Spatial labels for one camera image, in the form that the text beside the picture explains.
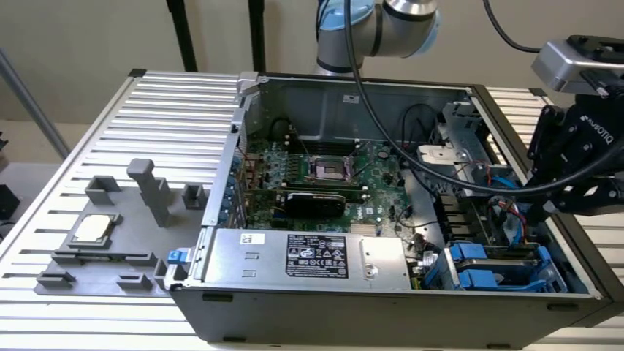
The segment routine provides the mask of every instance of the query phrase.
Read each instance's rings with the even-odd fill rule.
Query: black pole
[[[193,40],[188,29],[187,10],[184,0],[167,0],[167,7],[172,14],[173,27],[176,28],[177,45],[183,56],[184,70],[197,72],[197,62],[195,61]]]
[[[252,32],[253,70],[267,71],[264,55],[264,0],[247,0],[249,10],[249,31]]]

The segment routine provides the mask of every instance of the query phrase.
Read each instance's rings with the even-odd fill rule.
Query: white wall
[[[439,0],[443,26],[419,58],[369,58],[369,77],[541,86],[532,54],[507,47],[481,0]],[[569,34],[624,37],[621,0],[492,0],[523,45]],[[315,63],[316,0],[267,0],[267,68],[308,73]],[[247,0],[187,0],[200,69],[251,70]],[[181,70],[165,0],[0,0],[0,46],[55,121],[89,123],[133,67]],[[0,83],[0,118],[27,119]]]

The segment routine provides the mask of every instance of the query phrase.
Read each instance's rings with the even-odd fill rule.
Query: slotted aluminum platform
[[[148,72],[124,82],[0,244],[0,349],[273,349],[269,345],[204,343],[168,298],[39,296],[32,291],[49,253],[87,204],[83,189],[93,175],[112,175],[123,186],[133,186],[125,166],[132,158],[149,157],[155,175],[167,177],[171,187],[196,181],[209,188],[221,139],[239,104],[236,90],[236,75]],[[527,89],[489,88],[489,92],[529,143],[548,99],[535,97]],[[624,281],[624,216],[579,217],[579,221]],[[596,328],[561,329],[527,350],[624,350],[624,317]]]

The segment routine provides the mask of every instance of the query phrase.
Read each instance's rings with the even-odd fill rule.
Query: floor
[[[67,144],[73,148],[89,125],[57,123],[56,128]],[[1,139],[9,141],[1,151],[11,162],[53,164],[61,162],[35,122],[0,120],[0,132]]]

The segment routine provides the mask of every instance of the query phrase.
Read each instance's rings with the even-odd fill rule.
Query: power supply label
[[[303,278],[349,278],[344,236],[288,235],[285,273]]]

